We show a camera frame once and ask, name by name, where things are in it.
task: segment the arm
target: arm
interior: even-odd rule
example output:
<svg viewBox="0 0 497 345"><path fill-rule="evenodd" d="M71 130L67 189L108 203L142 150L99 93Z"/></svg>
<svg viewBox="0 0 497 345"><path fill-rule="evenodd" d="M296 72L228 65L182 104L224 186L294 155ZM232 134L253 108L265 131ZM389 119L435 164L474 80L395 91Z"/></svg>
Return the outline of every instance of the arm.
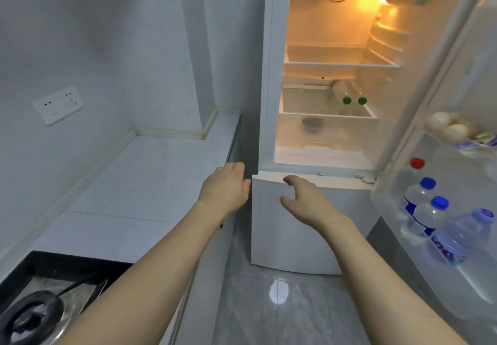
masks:
<svg viewBox="0 0 497 345"><path fill-rule="evenodd" d="M186 216L102 294L59 345L155 345L220 224L248 199L243 163L219 167Z"/></svg>
<svg viewBox="0 0 497 345"><path fill-rule="evenodd" d="M386 264L354 223L312 183L297 176L284 181L295 189L295 200L282 205L326 240L340 265L345 283L372 344L467 345Z"/></svg>

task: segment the wall socket panel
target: wall socket panel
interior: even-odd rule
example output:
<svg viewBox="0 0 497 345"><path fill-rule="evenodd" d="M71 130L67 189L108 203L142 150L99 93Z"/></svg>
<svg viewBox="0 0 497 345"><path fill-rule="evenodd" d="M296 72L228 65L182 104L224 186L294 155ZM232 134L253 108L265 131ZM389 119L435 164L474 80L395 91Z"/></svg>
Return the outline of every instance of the wall socket panel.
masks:
<svg viewBox="0 0 497 345"><path fill-rule="evenodd" d="M47 126L84 107L76 86L47 95L34 101L33 105Z"/></svg>

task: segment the forearm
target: forearm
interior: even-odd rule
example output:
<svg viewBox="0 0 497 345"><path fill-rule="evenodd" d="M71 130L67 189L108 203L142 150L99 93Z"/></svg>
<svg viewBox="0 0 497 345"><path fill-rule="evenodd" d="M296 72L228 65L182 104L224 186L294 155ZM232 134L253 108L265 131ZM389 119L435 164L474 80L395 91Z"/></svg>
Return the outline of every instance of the forearm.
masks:
<svg viewBox="0 0 497 345"><path fill-rule="evenodd" d="M364 328L378 345L467 345L419 298L347 217L324 221L332 248Z"/></svg>
<svg viewBox="0 0 497 345"><path fill-rule="evenodd" d="M216 216L203 203L196 203L85 311L60 344L158 344L218 227Z"/></svg>

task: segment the countertop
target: countertop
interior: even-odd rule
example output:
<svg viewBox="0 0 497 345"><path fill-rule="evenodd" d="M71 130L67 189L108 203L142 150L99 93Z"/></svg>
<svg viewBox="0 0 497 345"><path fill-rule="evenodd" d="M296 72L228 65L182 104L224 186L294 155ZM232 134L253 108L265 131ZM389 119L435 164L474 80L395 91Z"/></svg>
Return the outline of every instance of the countertop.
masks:
<svg viewBox="0 0 497 345"><path fill-rule="evenodd" d="M136 262L224 165L239 117L221 111L206 140L137 136L24 255L37 250ZM168 343L173 323L161 343Z"/></svg>

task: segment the refrigerator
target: refrigerator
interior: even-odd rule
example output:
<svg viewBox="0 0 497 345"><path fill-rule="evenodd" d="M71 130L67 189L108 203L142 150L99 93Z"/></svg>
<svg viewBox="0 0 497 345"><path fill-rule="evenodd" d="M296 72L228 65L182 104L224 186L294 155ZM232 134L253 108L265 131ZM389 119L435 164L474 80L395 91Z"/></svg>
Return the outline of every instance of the refrigerator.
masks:
<svg viewBox="0 0 497 345"><path fill-rule="evenodd" d="M495 135L495 72L497 0L265 0L252 264L340 274L326 242L279 202L294 197L283 177L298 175L364 236L383 217L451 313L497 328L497 228L461 265L433 260L428 241L403 236L407 213L392 191L397 172L420 157L449 216L497 212L497 149L426 127L435 113L457 112Z"/></svg>

